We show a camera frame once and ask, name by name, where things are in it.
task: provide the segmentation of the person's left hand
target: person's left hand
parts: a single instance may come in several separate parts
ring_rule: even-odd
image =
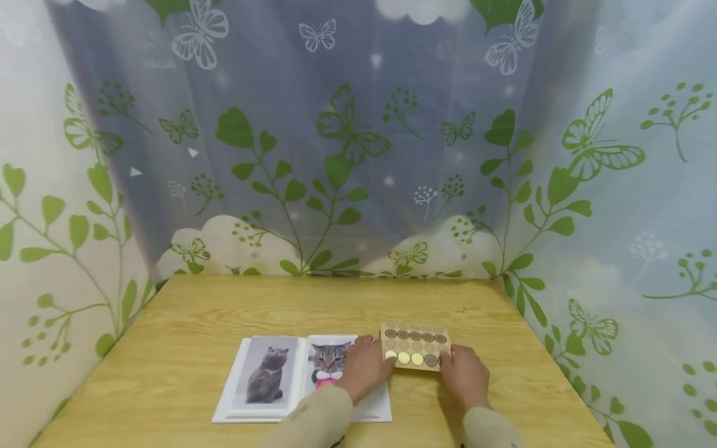
[[[380,340],[359,336],[346,354],[343,376],[336,385],[348,393],[355,406],[388,379],[395,364],[395,358],[384,361]]]

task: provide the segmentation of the curtain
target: curtain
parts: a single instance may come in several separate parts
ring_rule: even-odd
[[[499,281],[617,446],[713,446],[715,18],[710,0],[2,0],[0,387],[32,404],[8,446],[121,337],[148,275],[208,273]],[[39,365],[48,319],[72,367]]]

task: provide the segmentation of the hand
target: hand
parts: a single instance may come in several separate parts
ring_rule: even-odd
[[[490,372],[471,347],[452,344],[453,357],[441,352],[441,375],[446,389],[460,402],[463,411],[488,408]]]
[[[384,361],[380,340],[371,335],[360,336],[346,354],[343,376],[336,385],[348,393],[355,406],[388,379],[395,364],[395,358]]]

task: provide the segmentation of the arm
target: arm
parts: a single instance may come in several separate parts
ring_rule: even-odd
[[[304,398],[259,444],[261,448],[329,448],[351,423],[353,402],[340,387],[329,385]]]
[[[518,430],[488,402],[490,372],[471,347],[453,344],[453,356],[441,353],[446,389],[465,410],[465,448],[524,448]]]
[[[384,360],[381,343],[357,338],[346,354],[343,376],[304,398],[259,444],[259,448],[334,448],[343,440],[353,406],[382,385],[395,358]]]
[[[518,430],[489,408],[474,407],[463,417],[465,448],[524,448]]]

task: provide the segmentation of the cat photo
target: cat photo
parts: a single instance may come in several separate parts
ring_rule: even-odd
[[[308,369],[310,383],[305,390],[310,392],[327,384],[334,384],[343,376],[346,354],[353,345],[351,339],[316,336],[309,340]]]
[[[262,363],[249,377],[247,403],[272,403],[284,395],[280,388],[281,370],[288,353],[288,348],[267,349]]]
[[[233,407],[287,406],[297,350],[296,338],[254,337],[239,375]]]

